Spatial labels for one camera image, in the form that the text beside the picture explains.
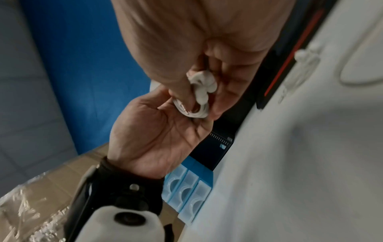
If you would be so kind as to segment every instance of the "blue backdrop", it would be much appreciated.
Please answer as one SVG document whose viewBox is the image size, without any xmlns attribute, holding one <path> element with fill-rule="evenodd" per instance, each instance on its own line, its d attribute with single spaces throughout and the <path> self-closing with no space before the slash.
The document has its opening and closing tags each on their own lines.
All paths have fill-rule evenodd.
<svg viewBox="0 0 383 242">
<path fill-rule="evenodd" d="M 109 0 L 21 0 L 78 153 L 109 140 L 150 80 L 131 57 Z"/>
</svg>

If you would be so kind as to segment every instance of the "hand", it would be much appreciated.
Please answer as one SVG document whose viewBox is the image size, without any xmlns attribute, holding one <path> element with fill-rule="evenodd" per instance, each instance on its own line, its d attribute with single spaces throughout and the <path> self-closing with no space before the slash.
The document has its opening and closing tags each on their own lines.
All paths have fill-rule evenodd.
<svg viewBox="0 0 383 242">
<path fill-rule="evenodd" d="M 188 110 L 186 73 L 209 68 L 218 82 L 210 118 L 232 107 L 276 41 L 293 0 L 112 0 L 122 36 L 145 73 Z"/>
<path fill-rule="evenodd" d="M 108 160 L 136 175 L 160 179 L 206 138 L 213 121 L 182 115 L 168 89 L 132 100 L 113 125 Z"/>
</svg>

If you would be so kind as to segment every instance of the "white tangled cable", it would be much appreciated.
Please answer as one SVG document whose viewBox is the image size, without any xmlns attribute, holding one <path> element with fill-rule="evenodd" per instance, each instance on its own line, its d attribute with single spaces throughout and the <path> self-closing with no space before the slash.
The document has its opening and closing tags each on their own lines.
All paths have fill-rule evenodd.
<svg viewBox="0 0 383 242">
<path fill-rule="evenodd" d="M 188 112 L 178 99 L 174 99 L 173 103 L 183 115 L 190 118 L 206 118 L 209 114 L 209 96 L 207 93 L 213 93 L 217 90 L 217 82 L 210 71 L 200 71 L 191 77 L 188 77 L 190 84 L 193 86 L 195 100 L 201 108 L 198 112 Z"/>
</svg>

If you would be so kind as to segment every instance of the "black wrist strap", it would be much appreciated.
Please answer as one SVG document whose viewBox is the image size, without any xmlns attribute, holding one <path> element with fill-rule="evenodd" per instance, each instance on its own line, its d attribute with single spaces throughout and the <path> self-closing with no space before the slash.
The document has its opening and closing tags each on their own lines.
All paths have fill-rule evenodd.
<svg viewBox="0 0 383 242">
<path fill-rule="evenodd" d="M 149 179 L 119 169 L 103 158 L 94 173 L 86 179 L 67 213 L 64 233 L 73 242 L 94 211 L 104 206 L 150 211 L 162 210 L 164 179 Z"/>
</svg>

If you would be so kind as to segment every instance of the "gray tile wall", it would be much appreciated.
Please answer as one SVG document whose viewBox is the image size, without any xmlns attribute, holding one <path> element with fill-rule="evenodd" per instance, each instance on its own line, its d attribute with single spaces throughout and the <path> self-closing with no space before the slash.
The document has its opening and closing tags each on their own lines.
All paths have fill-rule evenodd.
<svg viewBox="0 0 383 242">
<path fill-rule="evenodd" d="M 0 0 L 0 197 L 75 156 L 23 13 Z"/>
</svg>

